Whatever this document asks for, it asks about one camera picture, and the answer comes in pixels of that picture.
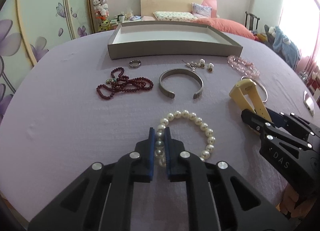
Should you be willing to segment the right hand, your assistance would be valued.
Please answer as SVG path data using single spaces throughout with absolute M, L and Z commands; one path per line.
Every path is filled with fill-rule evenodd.
M 299 194 L 294 188 L 288 184 L 284 190 L 283 198 L 279 204 L 280 212 L 283 214 L 290 213 L 292 217 L 297 217 L 302 214 L 302 211 L 296 203 L 298 202 Z

